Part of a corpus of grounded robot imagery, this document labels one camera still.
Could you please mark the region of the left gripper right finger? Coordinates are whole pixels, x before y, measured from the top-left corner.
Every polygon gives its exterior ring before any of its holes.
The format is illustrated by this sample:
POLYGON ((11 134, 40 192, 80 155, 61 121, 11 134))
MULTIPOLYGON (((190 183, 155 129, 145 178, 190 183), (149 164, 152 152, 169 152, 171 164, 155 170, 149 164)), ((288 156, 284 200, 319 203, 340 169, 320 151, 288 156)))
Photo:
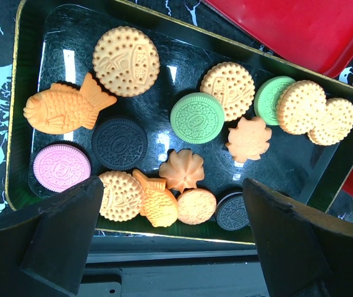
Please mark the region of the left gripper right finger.
POLYGON ((253 179, 242 187, 270 296, 353 296, 353 223, 253 179))

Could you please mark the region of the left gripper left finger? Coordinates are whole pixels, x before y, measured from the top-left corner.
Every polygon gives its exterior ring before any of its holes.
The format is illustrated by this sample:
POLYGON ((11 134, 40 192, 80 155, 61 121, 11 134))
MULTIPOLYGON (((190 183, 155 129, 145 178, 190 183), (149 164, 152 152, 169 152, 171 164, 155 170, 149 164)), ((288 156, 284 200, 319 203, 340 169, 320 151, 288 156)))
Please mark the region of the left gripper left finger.
POLYGON ((0 296, 76 296, 103 184, 74 187, 0 217, 0 296))

